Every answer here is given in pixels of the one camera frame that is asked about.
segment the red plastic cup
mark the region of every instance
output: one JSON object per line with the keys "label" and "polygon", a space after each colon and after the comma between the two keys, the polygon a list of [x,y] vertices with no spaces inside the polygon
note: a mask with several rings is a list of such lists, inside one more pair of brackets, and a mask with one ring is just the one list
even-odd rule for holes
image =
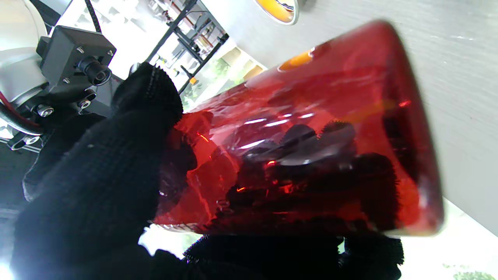
{"label": "red plastic cup", "polygon": [[422,101],[385,21],[211,98],[170,139],[183,164],[162,173],[155,223],[167,229],[429,235],[443,222]]}

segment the screw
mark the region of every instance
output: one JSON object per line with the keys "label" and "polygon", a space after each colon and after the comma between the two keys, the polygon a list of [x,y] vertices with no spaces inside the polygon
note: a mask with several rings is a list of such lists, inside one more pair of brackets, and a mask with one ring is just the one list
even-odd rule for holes
{"label": "screw", "polygon": [[54,108],[48,105],[38,105],[38,107],[36,107],[36,112],[40,117],[45,118],[54,112]]}
{"label": "screw", "polygon": [[80,102],[78,102],[78,107],[80,107],[81,109],[85,109],[86,107],[90,106],[92,102],[88,99],[84,99]]}
{"label": "screw", "polygon": [[35,143],[36,141],[38,141],[39,139],[40,139],[40,136],[26,135],[26,137],[24,137],[24,143],[26,143],[26,145],[31,145],[31,144]]}

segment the gray surface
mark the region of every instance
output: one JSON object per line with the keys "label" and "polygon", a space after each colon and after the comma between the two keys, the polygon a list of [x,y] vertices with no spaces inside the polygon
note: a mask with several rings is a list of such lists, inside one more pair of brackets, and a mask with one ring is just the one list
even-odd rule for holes
{"label": "gray surface", "polygon": [[252,0],[203,0],[237,45],[272,67],[371,19],[391,20],[423,94],[446,197],[498,234],[498,0],[307,0],[294,26]]}

